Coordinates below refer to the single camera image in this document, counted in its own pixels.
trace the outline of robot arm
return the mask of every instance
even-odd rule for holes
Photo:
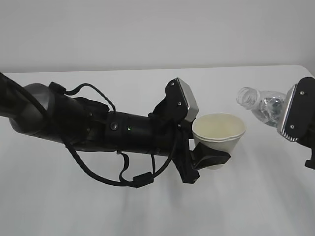
[[[90,86],[113,108],[75,95],[83,86]],[[31,84],[24,88],[0,74],[0,116],[10,119],[19,133],[64,143],[76,162],[90,177],[114,186],[141,187],[152,183],[173,161],[184,183],[194,183],[198,170],[224,164],[230,155],[199,143],[189,149],[191,125],[198,106],[190,87],[181,79],[170,81],[166,97],[148,117],[116,111],[114,104],[97,88],[82,84],[72,91],[51,83]],[[123,151],[168,156],[162,167],[127,181],[120,182],[93,173],[76,151],[117,151],[128,168],[129,158]]]

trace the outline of plastic bottle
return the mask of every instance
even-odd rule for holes
[[[277,127],[286,95],[276,91],[258,91],[244,87],[237,94],[237,103],[251,110],[266,125]]]

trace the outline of bolt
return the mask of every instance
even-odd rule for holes
[[[110,124],[110,128],[111,128],[111,130],[115,131],[118,129],[118,124],[116,122],[113,122]]]

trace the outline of table surface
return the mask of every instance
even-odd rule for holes
[[[22,85],[50,81],[73,89],[88,82],[118,111],[147,115],[175,77],[188,83],[199,115],[226,112],[247,125],[232,158],[219,170],[200,171],[182,184],[173,163],[140,189],[99,183],[77,166],[62,144],[15,133],[0,118],[0,232],[32,236],[313,236],[315,171],[304,167],[310,150],[286,141],[239,106],[244,86],[287,92],[310,73],[303,67],[259,66],[172,70],[7,74]],[[89,88],[79,94],[102,98]],[[81,153],[89,167],[117,179],[115,153]],[[165,157],[156,157],[157,166]],[[131,153],[130,178],[151,170],[147,155]]]

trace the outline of wire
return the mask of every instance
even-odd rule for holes
[[[169,165],[169,163],[173,160],[173,158],[175,156],[176,147],[177,147],[177,143],[178,143],[178,129],[177,129],[177,126],[175,126],[175,130],[176,131],[175,131],[174,143],[173,143],[173,148],[171,150],[171,153],[168,156],[168,158],[165,161],[165,163],[161,166],[161,168],[152,175],[153,178],[159,176],[166,169],[166,167]]]
[[[38,102],[38,100],[36,98],[34,98],[25,88],[23,88],[22,86],[20,86],[18,83],[16,83],[15,81],[11,80],[10,78],[6,77],[8,79],[8,83],[11,84],[12,86],[15,87],[15,89],[22,95],[24,96],[29,102],[31,102],[37,109],[38,111],[54,126],[56,132],[58,133],[58,135],[60,136],[60,139],[62,140],[62,142],[64,143],[65,147],[69,150],[69,152],[71,153],[71,155],[73,156],[74,160],[78,163],[78,165],[81,167],[81,169],[91,178],[96,179],[97,181],[100,181],[102,183],[106,183],[112,186],[118,186],[118,187],[122,187],[122,186],[126,186],[128,183],[121,183],[118,181],[113,181],[110,179],[106,179],[103,178],[97,174],[95,174],[94,172],[92,172],[83,162],[83,160],[80,158],[80,156],[78,155],[78,153],[76,152],[76,150],[74,149],[74,147],[72,146],[72,144],[68,141],[68,139],[66,138],[66,136],[63,134],[63,132],[61,132],[59,126],[50,118],[48,112],[46,111],[46,109]]]
[[[153,154],[151,154],[151,159],[152,159],[152,174],[154,174],[156,172],[156,160]]]
[[[113,108],[114,112],[116,112],[115,105],[111,102],[111,100],[109,100],[108,97],[106,97],[98,88],[96,88],[95,86],[93,86],[93,85],[91,85],[91,84],[84,83],[84,84],[81,84],[81,85],[79,85],[78,87],[76,87],[74,90],[66,91],[66,92],[64,92],[64,93],[65,93],[65,95],[69,95],[69,96],[75,95],[75,94],[77,94],[77,93],[81,90],[81,88],[83,88],[84,86],[93,88],[99,95],[101,95],[101,96],[110,104],[110,106]]]

